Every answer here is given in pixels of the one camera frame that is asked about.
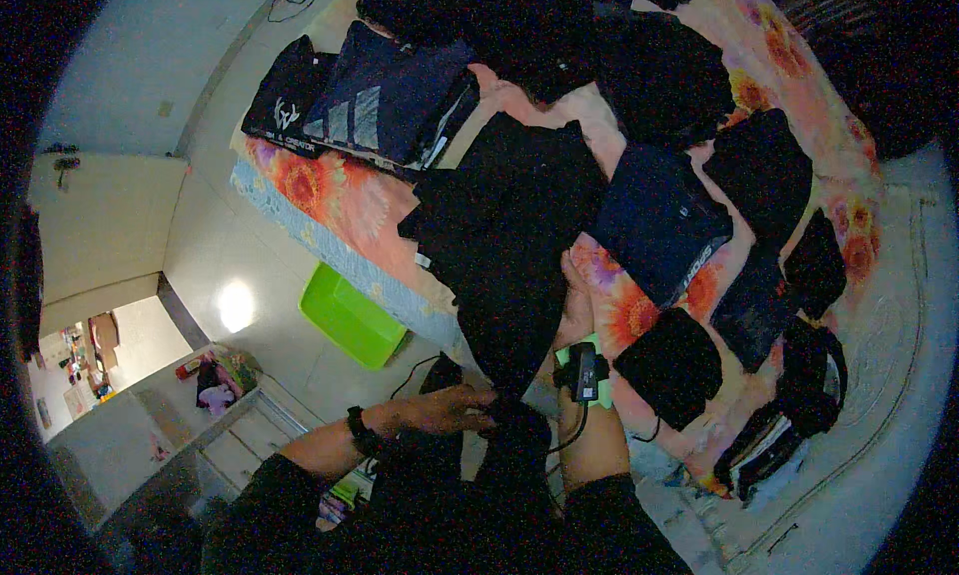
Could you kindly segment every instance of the black wristband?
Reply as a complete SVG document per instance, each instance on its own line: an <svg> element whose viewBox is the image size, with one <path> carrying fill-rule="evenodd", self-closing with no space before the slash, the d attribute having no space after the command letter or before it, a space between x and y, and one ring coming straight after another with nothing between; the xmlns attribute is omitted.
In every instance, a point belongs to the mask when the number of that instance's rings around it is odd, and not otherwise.
<svg viewBox="0 0 959 575"><path fill-rule="evenodd" d="M353 446L364 456L375 457L386 445L386 441L363 423L363 407L351 406L346 409L346 426L353 434Z"/></svg>

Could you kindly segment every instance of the white wall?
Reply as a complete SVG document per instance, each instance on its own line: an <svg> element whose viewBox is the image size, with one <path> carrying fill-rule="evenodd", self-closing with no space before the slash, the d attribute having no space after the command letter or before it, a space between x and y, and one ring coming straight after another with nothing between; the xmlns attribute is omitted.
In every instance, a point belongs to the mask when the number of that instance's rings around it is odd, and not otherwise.
<svg viewBox="0 0 959 575"><path fill-rule="evenodd" d="M40 432L43 442L46 443L67 425L73 423L73 418L70 417L70 409L63 399L63 393L70 389L70 380L66 375L66 370L57 365L62 359L70 355L70 351L59 334L54 333L40 340L40 353L45 359L46 369L41 369L33 361L30 361L27 363L27 370L30 372L30 391L32 392L30 408L33 418L36 420L36 429ZM38 399L45 399L47 403L47 412L50 413L51 423L49 429L43 428L40 413L36 410Z"/></svg>
<svg viewBox="0 0 959 575"><path fill-rule="evenodd" d="M43 305L40 335L55 333L77 322L85 323L90 317L111 311L117 306L129 305L155 296L157 280L158 275L150 273L140 278L104 285Z"/></svg>
<svg viewBox="0 0 959 575"><path fill-rule="evenodd" d="M120 346L110 383L118 392L193 352L156 295L114 308L113 316Z"/></svg>
<svg viewBox="0 0 959 575"><path fill-rule="evenodd" d="M173 152L210 74L267 0L110 0L78 46L37 147ZM173 102L170 116L157 115Z"/></svg>
<svg viewBox="0 0 959 575"><path fill-rule="evenodd" d="M30 174L47 305L162 270L187 167L186 161L159 157L77 156L79 168L65 176L66 192L56 188L57 155L38 156Z"/></svg>

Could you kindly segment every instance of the folded black shirt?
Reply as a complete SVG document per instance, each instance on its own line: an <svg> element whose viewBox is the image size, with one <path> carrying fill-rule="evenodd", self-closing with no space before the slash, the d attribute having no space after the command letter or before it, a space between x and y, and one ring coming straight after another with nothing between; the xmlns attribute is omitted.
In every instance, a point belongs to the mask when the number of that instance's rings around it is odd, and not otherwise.
<svg viewBox="0 0 959 575"><path fill-rule="evenodd" d="M785 279L796 291L803 310L821 319L846 289L846 264L836 242L833 222L816 209L806 232L783 265Z"/></svg>
<svg viewBox="0 0 959 575"><path fill-rule="evenodd" d="M319 144L429 166L480 100L472 58L463 41L415 46L354 21L303 131Z"/></svg>
<svg viewBox="0 0 959 575"><path fill-rule="evenodd" d="M701 415L706 400L722 385L713 340L678 307L660 315L652 329L617 356L613 367L676 431Z"/></svg>
<svg viewBox="0 0 959 575"><path fill-rule="evenodd" d="M779 256L757 246L716 306L712 323L746 373L755 373L795 312Z"/></svg>
<svg viewBox="0 0 959 575"><path fill-rule="evenodd" d="M722 49L676 17L629 12L594 28L596 83L628 139L684 150L736 109Z"/></svg>
<svg viewBox="0 0 959 575"><path fill-rule="evenodd" d="M761 243L776 250L785 246L809 204L812 161L781 109L753 113L721 132L703 171Z"/></svg>
<svg viewBox="0 0 959 575"><path fill-rule="evenodd" d="M336 61L335 54L314 52L309 36L290 42L260 82L240 130L316 159L324 148L303 134L303 124Z"/></svg>
<svg viewBox="0 0 959 575"><path fill-rule="evenodd" d="M733 219L710 197L688 156L630 144L590 234L666 308L733 237Z"/></svg>

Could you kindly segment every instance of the black t-shirt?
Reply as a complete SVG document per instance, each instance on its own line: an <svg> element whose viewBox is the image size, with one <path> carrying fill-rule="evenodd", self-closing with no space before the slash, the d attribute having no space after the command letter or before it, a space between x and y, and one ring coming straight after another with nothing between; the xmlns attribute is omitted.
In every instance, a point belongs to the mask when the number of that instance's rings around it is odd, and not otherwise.
<svg viewBox="0 0 959 575"><path fill-rule="evenodd" d="M260 82L240 129L301 157L316 159L324 147L303 135L303 124L336 61L335 54L314 52L309 36L292 41Z"/></svg>

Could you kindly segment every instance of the green tray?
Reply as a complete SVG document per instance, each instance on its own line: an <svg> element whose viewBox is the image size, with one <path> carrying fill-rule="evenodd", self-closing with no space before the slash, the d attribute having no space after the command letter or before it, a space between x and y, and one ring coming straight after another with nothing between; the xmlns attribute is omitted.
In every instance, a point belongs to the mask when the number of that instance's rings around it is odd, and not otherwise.
<svg viewBox="0 0 959 575"><path fill-rule="evenodd" d="M407 332L322 262L306 284L299 308L307 321L369 371L387 363Z"/></svg>

